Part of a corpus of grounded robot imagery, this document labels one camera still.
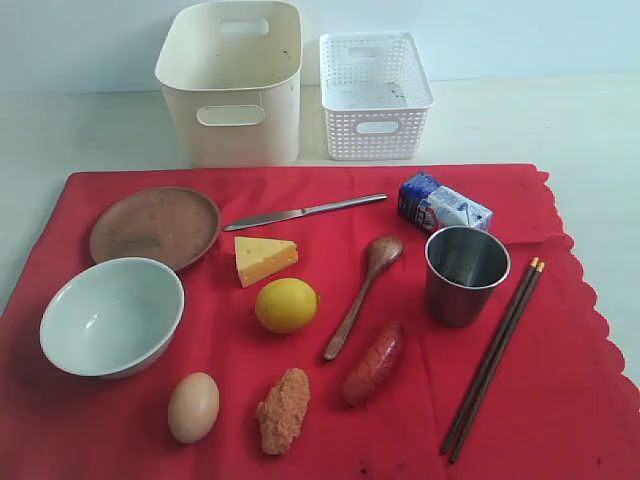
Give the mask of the yellow cheese wedge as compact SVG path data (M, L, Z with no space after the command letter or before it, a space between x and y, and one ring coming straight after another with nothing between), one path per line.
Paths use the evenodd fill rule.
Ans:
M235 265L243 288L298 261L298 246L290 240L236 236Z

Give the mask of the yellow lemon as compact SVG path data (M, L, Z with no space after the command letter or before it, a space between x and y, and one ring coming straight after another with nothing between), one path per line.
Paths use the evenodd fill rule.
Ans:
M315 317L319 297L305 281L281 278L264 286L256 297L255 314L261 325L277 334L295 332Z

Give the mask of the blue white milk carton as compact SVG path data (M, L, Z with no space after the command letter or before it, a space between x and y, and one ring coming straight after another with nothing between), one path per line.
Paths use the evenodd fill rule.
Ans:
M420 171L399 188L397 211L427 232L454 225L488 232L493 211Z

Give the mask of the brown egg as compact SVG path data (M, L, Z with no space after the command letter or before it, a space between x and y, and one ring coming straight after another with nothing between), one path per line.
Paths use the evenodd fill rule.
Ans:
M184 377L174 388L168 405L168 426L182 444L205 437L213 427L220 408L219 389L204 372Z

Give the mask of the brown wooden spoon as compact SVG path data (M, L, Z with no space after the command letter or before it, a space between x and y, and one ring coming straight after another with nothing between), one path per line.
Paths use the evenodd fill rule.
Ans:
M361 288L344 317L335 330L323 352L325 361L334 360L343 349L360 312L361 306L374 281L403 253L404 244L395 235L384 235L374 239L366 248L366 272Z

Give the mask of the stainless steel table knife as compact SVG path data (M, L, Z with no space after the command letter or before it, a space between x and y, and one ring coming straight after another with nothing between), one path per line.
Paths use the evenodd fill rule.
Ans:
M377 193L377 194L357 197L353 199L331 202L323 205L248 216L248 217L241 218L229 225L226 225L223 228L223 230L237 231L237 230L242 230L250 227L262 226L262 225L267 225L267 224L276 223L280 221L304 217L308 215L314 215L314 214L329 212L333 210L339 210L342 208L374 203L374 202L386 200L387 198L388 198L387 194Z

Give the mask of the red tablecloth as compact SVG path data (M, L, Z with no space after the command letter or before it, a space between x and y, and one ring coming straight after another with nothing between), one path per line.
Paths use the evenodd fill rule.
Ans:
M410 167L75 173L1 319L5 479L635 479L639 392L596 311L546 176L531 165L431 174L490 208L512 267L478 319L426 306L426 236L396 210ZM123 380L44 357L48 301L90 265L116 201L149 187L207 194L225 220L370 193L383 202L253 230L298 246L287 275L319 296L311 324L257 320L233 239L182 274L168 350Z

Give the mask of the red sausage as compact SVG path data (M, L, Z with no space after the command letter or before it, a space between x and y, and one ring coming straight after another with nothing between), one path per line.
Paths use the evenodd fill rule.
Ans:
M342 399L350 406L365 403L393 372L404 352L405 343L404 330L399 323L386 325L347 375Z

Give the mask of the stainless steel cup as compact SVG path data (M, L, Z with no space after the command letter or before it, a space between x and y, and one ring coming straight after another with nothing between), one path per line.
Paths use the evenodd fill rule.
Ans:
M427 306L449 328L473 323L509 275L511 258L492 234L468 226L449 226L425 245Z

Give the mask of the brown wooden plate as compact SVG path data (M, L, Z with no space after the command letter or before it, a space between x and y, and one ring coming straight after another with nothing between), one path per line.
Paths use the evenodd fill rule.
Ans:
M144 257L174 271L198 261L222 227L218 206L205 194L179 186L148 188L111 205L94 224L94 262Z

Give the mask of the white perforated plastic basket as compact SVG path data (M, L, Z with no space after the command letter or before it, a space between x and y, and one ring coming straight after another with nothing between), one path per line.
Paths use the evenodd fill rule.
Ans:
M325 34L319 38L319 56L329 157L413 157L434 104L413 36Z

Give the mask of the cream plastic tub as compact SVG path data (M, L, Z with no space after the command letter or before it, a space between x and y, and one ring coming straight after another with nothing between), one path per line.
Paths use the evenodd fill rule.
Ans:
M282 1L181 10L155 76L195 167L285 165L299 153L302 33Z

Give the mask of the pale green ceramic bowl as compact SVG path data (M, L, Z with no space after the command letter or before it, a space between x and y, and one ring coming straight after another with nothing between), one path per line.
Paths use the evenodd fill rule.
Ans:
M54 295L40 322L41 350L72 375L130 376L164 353L184 304L181 280L163 263L109 260L76 275Z

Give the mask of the right dark wooden chopstick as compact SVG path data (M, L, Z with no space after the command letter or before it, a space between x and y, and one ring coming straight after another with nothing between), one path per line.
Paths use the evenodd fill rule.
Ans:
M480 388L477 391L475 399L472 401L471 408L468 410L468 413L464 417L461 428L458 430L458 433L454 440L454 444L452 445L452 448L447 453L449 455L448 462L450 464L454 464L459 458L459 455L463 449L465 441L470 433L470 430L476 420L479 410L484 402L489 386L492 383L496 370L500 365L500 362L504 356L504 353L511 341L511 338L515 333L515 330L530 301L530 298L532 297L536 289L539 278L542 275L544 268L545 268L545 262L540 260L533 276L531 277L528 285L525 288L524 295L522 296L520 302L518 303L513 317L508 323L507 329L504 333L501 343L499 344L498 350L495 352L495 355L489 364L489 369L486 372L486 376L481 381Z

